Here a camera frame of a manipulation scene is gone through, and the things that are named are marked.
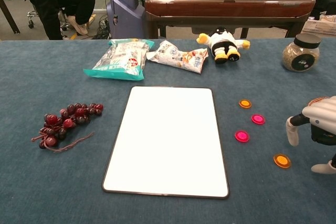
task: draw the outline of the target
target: pink disc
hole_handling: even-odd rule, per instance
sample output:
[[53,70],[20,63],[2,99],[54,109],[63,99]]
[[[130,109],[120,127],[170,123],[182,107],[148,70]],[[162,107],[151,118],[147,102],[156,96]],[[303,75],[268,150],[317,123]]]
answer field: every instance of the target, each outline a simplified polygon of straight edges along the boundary
[[264,124],[265,123],[265,118],[262,115],[255,114],[251,116],[252,122],[256,124]]
[[235,137],[236,137],[236,140],[238,140],[239,142],[243,142],[243,143],[249,140],[249,135],[245,131],[237,131],[235,133]]

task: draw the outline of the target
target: floor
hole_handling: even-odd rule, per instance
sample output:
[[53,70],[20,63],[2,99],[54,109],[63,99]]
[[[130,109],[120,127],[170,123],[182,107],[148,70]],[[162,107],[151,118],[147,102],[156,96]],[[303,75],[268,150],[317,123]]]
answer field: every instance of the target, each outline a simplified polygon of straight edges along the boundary
[[[41,21],[39,18],[34,18],[34,28],[28,28],[28,18],[26,13],[33,9],[29,1],[23,0],[11,0],[5,1],[8,9],[10,10],[19,30],[20,34],[15,35],[2,12],[0,12],[0,40],[46,40],[48,39]],[[106,15],[106,2],[105,0],[96,0],[95,20],[89,28],[89,36],[93,36],[97,33],[99,19]],[[238,28],[235,31],[235,37],[239,38],[241,29]],[[77,36],[73,30],[65,31],[64,34],[72,39],[87,39],[84,36]],[[249,30],[248,39],[251,38],[284,38],[286,34],[285,30],[278,28],[252,28]],[[317,34],[320,37],[330,37],[328,35]],[[167,27],[166,36],[168,39],[195,39],[198,35],[193,34],[190,28],[185,27]]]

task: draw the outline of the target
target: tablet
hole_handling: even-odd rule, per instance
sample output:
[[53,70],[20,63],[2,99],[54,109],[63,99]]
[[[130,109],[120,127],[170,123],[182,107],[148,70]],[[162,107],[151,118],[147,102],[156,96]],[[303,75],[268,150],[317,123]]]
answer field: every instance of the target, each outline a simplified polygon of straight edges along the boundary
[[211,90],[133,87],[102,186],[116,193],[226,198]]

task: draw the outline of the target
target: teal snack bag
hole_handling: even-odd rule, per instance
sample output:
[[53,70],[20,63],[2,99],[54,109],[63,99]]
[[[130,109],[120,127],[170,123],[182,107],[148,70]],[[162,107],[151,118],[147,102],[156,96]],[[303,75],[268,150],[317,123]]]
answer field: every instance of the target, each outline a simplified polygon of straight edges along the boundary
[[154,45],[150,40],[118,39],[109,41],[110,48],[93,69],[84,69],[91,77],[140,81],[146,53]]

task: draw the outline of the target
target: basket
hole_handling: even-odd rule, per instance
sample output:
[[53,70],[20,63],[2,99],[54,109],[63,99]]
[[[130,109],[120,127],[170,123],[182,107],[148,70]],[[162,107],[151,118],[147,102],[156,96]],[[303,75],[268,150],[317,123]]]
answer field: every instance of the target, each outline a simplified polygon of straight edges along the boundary
[[320,20],[307,20],[302,31],[312,33],[336,35],[336,22],[326,22]]

